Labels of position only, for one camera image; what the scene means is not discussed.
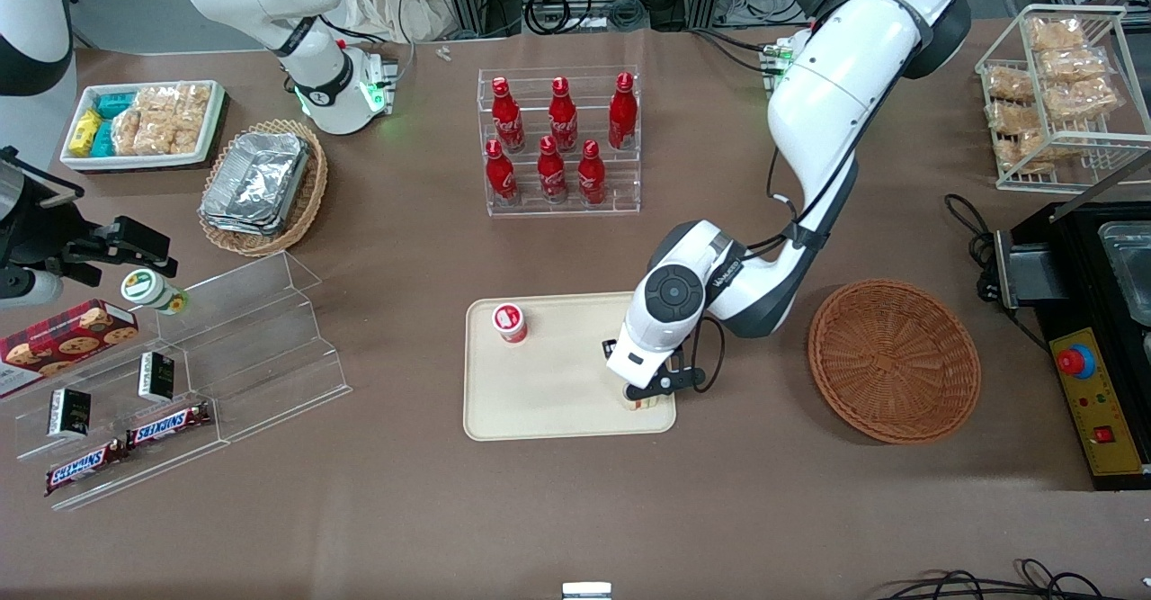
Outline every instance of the cookie box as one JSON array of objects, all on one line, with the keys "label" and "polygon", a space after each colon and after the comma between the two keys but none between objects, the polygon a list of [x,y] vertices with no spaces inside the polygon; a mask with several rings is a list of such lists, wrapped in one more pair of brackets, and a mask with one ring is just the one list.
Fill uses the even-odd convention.
[{"label": "cookie box", "polygon": [[136,337],[136,317],[91,299],[0,341],[0,398]]}]

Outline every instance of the wicker basket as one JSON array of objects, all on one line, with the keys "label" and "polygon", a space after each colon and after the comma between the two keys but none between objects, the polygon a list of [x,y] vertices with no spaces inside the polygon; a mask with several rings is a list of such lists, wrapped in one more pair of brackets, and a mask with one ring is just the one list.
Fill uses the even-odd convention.
[{"label": "wicker basket", "polygon": [[980,397],[980,357],[950,310],[900,281],[860,281],[823,302],[808,363],[828,404],[884,442],[937,441]]},{"label": "wicker basket", "polygon": [[[247,128],[242,134],[247,132],[291,132],[311,144],[311,154],[307,158],[307,165],[304,166],[306,173],[304,173],[304,179],[300,181],[299,190],[296,191],[296,202],[292,203],[291,212],[288,214],[288,225],[279,235],[257,236],[253,234],[224,231],[222,228],[212,227],[203,219],[200,220],[204,234],[208,236],[208,240],[215,246],[238,252],[241,256],[259,258],[292,246],[292,244],[298,243],[304,237],[304,234],[307,233],[308,227],[315,220],[315,214],[320,211],[320,199],[323,199],[323,190],[328,185],[328,160],[323,157],[323,149],[320,146],[320,140],[317,139],[315,134],[296,121],[265,121],[265,123],[251,126],[251,128]],[[220,165],[223,162],[228,150],[231,150],[231,145],[235,144],[238,137],[239,135],[228,142],[227,146],[216,157],[215,162],[213,162],[212,173],[208,174],[207,184],[204,185],[205,193],[212,187],[212,181],[215,179],[216,173],[219,173]]]}]

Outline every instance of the brown table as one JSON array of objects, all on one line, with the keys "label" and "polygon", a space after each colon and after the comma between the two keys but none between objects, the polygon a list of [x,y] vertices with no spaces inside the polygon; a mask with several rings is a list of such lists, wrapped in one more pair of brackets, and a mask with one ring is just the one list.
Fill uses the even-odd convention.
[{"label": "brown table", "polygon": [[[622,599],[830,600],[928,569],[1016,579],[1012,560],[1032,556],[1112,594],[1145,593],[1151,498],[1087,492],[1052,366],[975,297],[968,235],[942,203],[959,191],[1009,227],[1049,199],[991,184],[971,68],[1004,25],[977,23],[948,67],[900,83],[860,144],[854,195],[790,321],[769,339],[733,339],[719,382],[680,396],[671,431],[497,443],[460,427],[465,309],[632,289],[685,220],[711,219],[746,242],[773,234],[785,214],[763,195],[764,92],[687,35],[452,43],[451,63],[420,51],[394,116],[321,136],[333,177],[294,250],[325,280],[317,314],[353,394],[75,512],[48,509],[43,471],[17,465],[6,442],[0,588],[20,599],[508,599],[607,579]],[[567,63],[642,67],[643,211],[489,220],[477,70]],[[221,81],[234,99],[227,138],[302,116],[266,52],[82,52],[79,68],[82,84]],[[82,179],[82,210],[171,235],[177,282],[191,284],[244,260],[199,230],[204,176]],[[777,181],[795,193],[790,170]],[[107,268],[98,294],[115,301],[125,272]],[[816,306],[868,278],[929,289],[975,339],[983,396],[952,439],[882,447],[813,386],[805,345]],[[64,302],[91,293],[69,286]],[[6,312],[0,331],[43,316]]]}]

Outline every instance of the coca-cola bottle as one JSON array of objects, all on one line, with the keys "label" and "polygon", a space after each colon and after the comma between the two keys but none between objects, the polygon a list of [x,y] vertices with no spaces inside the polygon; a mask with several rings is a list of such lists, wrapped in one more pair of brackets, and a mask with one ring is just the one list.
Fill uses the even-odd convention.
[{"label": "coca-cola bottle", "polygon": [[635,117],[640,108],[632,94],[634,86],[635,76],[628,71],[616,76],[616,94],[608,107],[608,144],[616,150],[635,147]]},{"label": "coca-cola bottle", "polygon": [[551,81],[551,107],[548,108],[548,115],[551,117],[551,136],[556,138],[559,152],[570,153],[576,150],[579,135],[576,126],[576,104],[567,93],[567,79],[564,76],[556,76]]},{"label": "coca-cola bottle", "polygon": [[496,136],[509,153],[519,153],[524,149],[524,117],[519,113],[519,104],[511,96],[508,79],[497,76],[491,79],[491,92],[496,99],[491,104],[491,117],[496,123]]},{"label": "coca-cola bottle", "polygon": [[567,182],[564,181],[564,158],[556,152],[556,139],[550,134],[544,134],[540,139],[540,161],[536,162],[540,172],[540,187],[543,189],[543,199],[554,205],[567,202]]},{"label": "coca-cola bottle", "polygon": [[584,142],[584,158],[579,160],[579,195],[585,205],[602,205],[607,199],[603,160],[600,145],[594,139]]},{"label": "coca-cola bottle", "polygon": [[518,205],[519,189],[516,187],[516,173],[511,160],[504,157],[502,145],[491,139],[486,145],[485,152],[488,154],[488,184],[491,184],[496,205],[502,207]]}]

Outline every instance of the red button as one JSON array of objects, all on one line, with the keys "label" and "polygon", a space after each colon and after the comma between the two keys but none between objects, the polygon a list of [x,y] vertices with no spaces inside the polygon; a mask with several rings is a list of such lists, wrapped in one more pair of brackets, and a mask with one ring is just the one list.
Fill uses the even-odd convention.
[{"label": "red button", "polygon": [[1096,427],[1092,431],[1095,432],[1095,442],[1115,441],[1115,434],[1111,431],[1111,427]]},{"label": "red button", "polygon": [[1083,355],[1069,348],[1059,351],[1059,355],[1055,356],[1055,363],[1059,370],[1068,375],[1078,375],[1087,367]]}]

